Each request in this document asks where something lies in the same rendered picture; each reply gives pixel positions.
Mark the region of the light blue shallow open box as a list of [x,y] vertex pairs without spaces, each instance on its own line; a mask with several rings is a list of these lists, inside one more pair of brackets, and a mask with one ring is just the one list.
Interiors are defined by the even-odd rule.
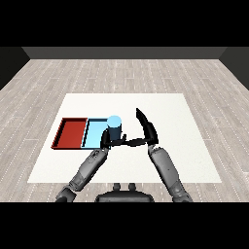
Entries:
[[102,133],[106,128],[106,118],[89,118],[82,138],[81,148],[83,150],[98,149]]

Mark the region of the red shallow open box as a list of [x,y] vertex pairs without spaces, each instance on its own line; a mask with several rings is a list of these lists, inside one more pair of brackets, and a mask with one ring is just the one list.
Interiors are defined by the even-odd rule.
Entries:
[[54,150],[80,150],[87,118],[63,118],[51,148]]

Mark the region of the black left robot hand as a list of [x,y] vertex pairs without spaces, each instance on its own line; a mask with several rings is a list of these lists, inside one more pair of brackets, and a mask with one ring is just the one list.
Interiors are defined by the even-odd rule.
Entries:
[[110,149],[111,147],[122,145],[125,141],[126,135],[124,135],[122,139],[112,140],[109,129],[106,128],[101,135],[100,148]]

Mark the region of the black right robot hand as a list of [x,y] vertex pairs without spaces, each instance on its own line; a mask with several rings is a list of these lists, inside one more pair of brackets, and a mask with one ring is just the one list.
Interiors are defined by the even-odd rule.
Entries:
[[143,127],[144,137],[129,140],[126,142],[126,145],[130,147],[136,147],[145,144],[147,144],[148,146],[158,144],[158,134],[154,125],[147,120],[146,116],[142,113],[140,109],[136,109],[136,118]]

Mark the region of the dark grey robot body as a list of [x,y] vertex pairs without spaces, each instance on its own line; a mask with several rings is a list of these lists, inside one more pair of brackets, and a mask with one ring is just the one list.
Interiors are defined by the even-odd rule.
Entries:
[[121,184],[115,183],[113,190],[98,195],[95,202],[154,202],[151,195],[138,192],[134,183],[128,184],[128,190],[122,191]]

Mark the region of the blue can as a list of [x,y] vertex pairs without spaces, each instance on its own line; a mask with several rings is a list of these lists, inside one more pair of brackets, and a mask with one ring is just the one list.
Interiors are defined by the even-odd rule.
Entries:
[[107,127],[112,141],[121,138],[122,120],[119,116],[110,116],[107,120]]

